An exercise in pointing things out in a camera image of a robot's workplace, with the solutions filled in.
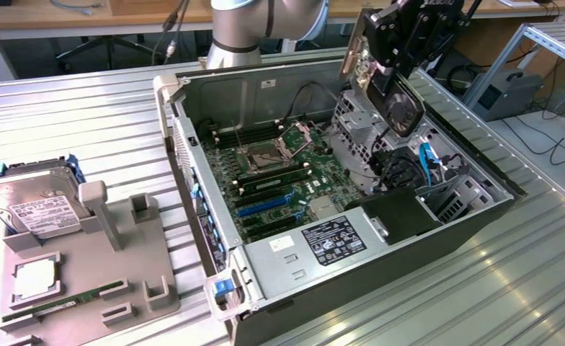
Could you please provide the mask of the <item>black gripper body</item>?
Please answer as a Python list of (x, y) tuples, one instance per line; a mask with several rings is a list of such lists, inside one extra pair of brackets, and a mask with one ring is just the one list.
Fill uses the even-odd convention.
[(405, 0), (393, 1), (392, 4), (397, 5), (394, 11), (396, 22), (413, 22), (420, 12), (429, 14), (446, 14), (453, 20), (466, 19), (462, 12), (464, 1), (457, 0)]

